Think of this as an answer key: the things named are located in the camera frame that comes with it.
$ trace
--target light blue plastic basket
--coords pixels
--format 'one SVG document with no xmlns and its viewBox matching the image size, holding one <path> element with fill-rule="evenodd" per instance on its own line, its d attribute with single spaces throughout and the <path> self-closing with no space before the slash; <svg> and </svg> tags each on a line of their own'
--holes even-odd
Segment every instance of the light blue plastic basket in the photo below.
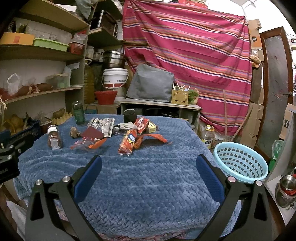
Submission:
<svg viewBox="0 0 296 241">
<path fill-rule="evenodd" d="M 214 157 L 226 173 L 240 182 L 263 181 L 268 173 L 268 166 L 263 157 L 238 143 L 222 142 L 216 145 Z"/>
</svg>

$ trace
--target wooden utensil holder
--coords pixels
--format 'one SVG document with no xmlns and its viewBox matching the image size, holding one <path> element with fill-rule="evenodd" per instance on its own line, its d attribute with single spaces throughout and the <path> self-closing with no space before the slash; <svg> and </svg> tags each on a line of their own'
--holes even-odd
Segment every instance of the wooden utensil holder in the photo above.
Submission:
<svg viewBox="0 0 296 241">
<path fill-rule="evenodd" d="M 173 90 L 172 104 L 188 105 L 188 91 Z"/>
</svg>

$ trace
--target wooden door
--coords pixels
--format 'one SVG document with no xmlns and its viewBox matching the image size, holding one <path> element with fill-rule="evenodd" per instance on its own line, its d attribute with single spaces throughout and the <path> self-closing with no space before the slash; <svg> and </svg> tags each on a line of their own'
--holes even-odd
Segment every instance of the wooden door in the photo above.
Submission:
<svg viewBox="0 0 296 241">
<path fill-rule="evenodd" d="M 264 111 L 255 150 L 266 161 L 279 139 L 287 104 L 293 103 L 293 71 L 289 42 L 283 27 L 260 34 L 264 50 Z"/>
</svg>

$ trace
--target red plastic basket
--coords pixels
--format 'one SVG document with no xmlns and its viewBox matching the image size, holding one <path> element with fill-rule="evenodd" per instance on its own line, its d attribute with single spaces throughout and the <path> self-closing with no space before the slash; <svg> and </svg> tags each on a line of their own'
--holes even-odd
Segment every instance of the red plastic basket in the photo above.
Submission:
<svg viewBox="0 0 296 241">
<path fill-rule="evenodd" d="M 83 47 L 84 47 L 84 44 L 81 44 L 81 43 L 77 43 L 77 42 L 69 43 L 70 53 L 82 55 L 83 54 Z"/>
<path fill-rule="evenodd" d="M 117 91 L 96 91 L 95 95 L 98 100 L 98 104 L 114 104 Z"/>
</svg>

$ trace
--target black cup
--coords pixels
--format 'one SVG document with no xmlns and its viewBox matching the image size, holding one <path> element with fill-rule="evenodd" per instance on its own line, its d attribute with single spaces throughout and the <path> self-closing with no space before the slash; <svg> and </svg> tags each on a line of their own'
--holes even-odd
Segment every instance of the black cup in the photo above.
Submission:
<svg viewBox="0 0 296 241">
<path fill-rule="evenodd" d="M 123 112 L 123 121 L 124 123 L 132 122 L 135 123 L 137 120 L 137 115 L 134 109 L 127 109 Z"/>
</svg>

